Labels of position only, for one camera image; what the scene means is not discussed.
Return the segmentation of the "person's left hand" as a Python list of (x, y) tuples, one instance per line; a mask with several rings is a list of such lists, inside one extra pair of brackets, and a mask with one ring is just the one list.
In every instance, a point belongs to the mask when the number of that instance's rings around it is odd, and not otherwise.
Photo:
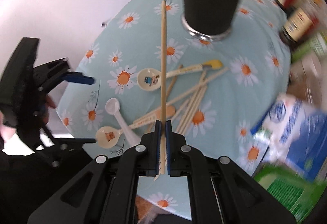
[[(47, 95), (46, 103), (45, 103), (45, 114), (44, 114), (44, 118), (43, 118), (43, 121), (45, 122), (45, 124), (47, 124), (49, 121), (49, 110), (48, 110), (49, 108), (55, 109), (56, 105), (55, 105), (54, 101), (52, 100), (52, 98), (49, 95)], [(16, 132), (15, 128), (11, 128), (9, 126), (4, 125), (3, 119), (4, 119), (4, 115), (3, 115), (3, 113), (1, 113), (1, 150), (4, 149), (5, 143)]]

